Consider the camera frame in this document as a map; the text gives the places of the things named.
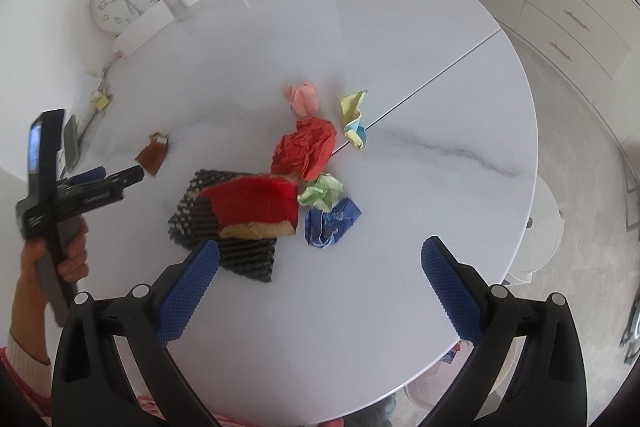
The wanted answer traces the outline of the person's left hand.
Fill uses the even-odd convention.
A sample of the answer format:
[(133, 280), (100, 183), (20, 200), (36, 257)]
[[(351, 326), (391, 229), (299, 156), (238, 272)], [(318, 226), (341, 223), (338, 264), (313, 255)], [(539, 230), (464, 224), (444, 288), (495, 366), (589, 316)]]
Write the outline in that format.
[[(66, 283), (76, 283), (89, 273), (86, 249), (87, 233), (87, 222), (83, 217), (80, 217), (78, 233), (67, 245), (66, 258), (58, 265), (58, 275), (61, 275)], [(26, 241), (21, 253), (21, 275), (18, 278), (18, 286), (25, 289), (27, 300), (30, 303), (38, 303), (42, 307), (48, 302), (48, 298), (40, 283), (36, 262), (46, 252), (47, 243), (44, 239), (29, 239), (29, 241)]]

